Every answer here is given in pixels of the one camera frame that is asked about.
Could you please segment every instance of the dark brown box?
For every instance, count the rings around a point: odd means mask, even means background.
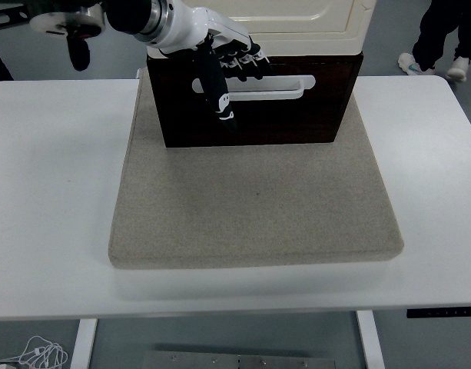
[[[168,148],[332,142],[363,54],[269,57],[276,75],[313,75],[316,84],[290,100],[232,101],[238,129],[229,132],[192,90],[191,61],[147,60],[158,117]]]

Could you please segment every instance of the box handle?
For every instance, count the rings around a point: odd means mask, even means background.
[[[269,75],[262,79],[249,77],[245,82],[238,78],[227,78],[231,101],[292,100],[301,98],[305,90],[315,86],[312,75]],[[192,89],[203,93],[199,79],[192,82]]]

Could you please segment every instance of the robotic hand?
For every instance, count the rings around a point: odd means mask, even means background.
[[[169,58],[190,58],[208,104],[230,130],[237,129],[225,77],[262,78],[271,75],[269,61],[247,29],[208,8],[190,8],[181,0],[148,0],[151,16],[135,38],[160,49]],[[124,17],[107,10],[111,25],[133,33]]]
[[[23,2],[34,30],[67,40],[77,70],[90,62],[85,39],[104,30],[104,14],[114,29],[134,35],[163,55],[193,60],[208,104],[230,131],[237,129],[237,122],[225,78],[245,81],[247,76],[261,79],[273,74],[267,57],[243,25],[208,8],[190,8],[181,0]]]

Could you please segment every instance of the shoe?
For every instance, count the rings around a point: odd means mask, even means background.
[[[452,67],[447,71],[446,79],[451,82],[465,82],[467,81],[467,70],[471,61],[468,58],[459,56],[456,58]]]
[[[416,63],[414,57],[407,52],[404,52],[399,56],[399,60],[397,61],[400,68],[403,69],[408,75],[434,75],[435,68],[430,68],[425,71],[422,71],[420,65]]]

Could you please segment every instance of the gray felt pad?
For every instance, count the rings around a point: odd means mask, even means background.
[[[331,144],[167,149],[144,72],[111,229],[116,268],[382,261],[402,249],[353,97]]]

